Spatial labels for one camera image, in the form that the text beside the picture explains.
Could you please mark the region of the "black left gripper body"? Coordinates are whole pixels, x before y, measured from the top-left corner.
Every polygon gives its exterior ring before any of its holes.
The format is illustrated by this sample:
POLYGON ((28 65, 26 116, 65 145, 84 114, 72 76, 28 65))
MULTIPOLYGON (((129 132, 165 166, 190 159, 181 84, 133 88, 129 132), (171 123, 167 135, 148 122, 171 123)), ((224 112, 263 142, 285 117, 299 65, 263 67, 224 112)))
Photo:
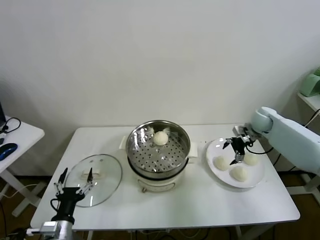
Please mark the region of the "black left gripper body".
POLYGON ((79 187, 64 187, 63 194, 56 195, 56 198, 51 199, 51 207, 56 212, 51 221, 75 222, 73 217, 75 207, 85 198, 85 195, 76 193, 78 189, 79 187))

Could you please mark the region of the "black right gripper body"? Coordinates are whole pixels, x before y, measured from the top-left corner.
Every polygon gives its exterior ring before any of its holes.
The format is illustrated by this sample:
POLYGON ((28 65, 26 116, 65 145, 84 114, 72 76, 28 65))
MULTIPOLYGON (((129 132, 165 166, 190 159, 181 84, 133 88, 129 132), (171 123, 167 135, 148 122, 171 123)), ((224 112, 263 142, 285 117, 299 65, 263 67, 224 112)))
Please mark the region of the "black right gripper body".
POLYGON ((246 143, 240 137, 232 137, 231 146, 236 154, 245 155, 246 143))

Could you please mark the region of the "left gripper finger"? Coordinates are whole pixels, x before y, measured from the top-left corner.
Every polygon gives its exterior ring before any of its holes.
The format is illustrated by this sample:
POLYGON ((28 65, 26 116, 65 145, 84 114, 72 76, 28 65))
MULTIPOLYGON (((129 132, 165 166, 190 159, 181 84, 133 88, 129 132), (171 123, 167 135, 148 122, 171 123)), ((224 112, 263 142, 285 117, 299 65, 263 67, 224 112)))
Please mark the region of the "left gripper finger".
POLYGON ((68 173, 68 168, 66 167, 63 173, 60 175, 58 181, 54 183, 56 196, 63 194, 64 181, 66 179, 67 173, 68 173))
POLYGON ((86 184, 80 187, 76 193, 79 195, 86 195, 93 187, 93 168, 91 167, 87 174, 86 184))

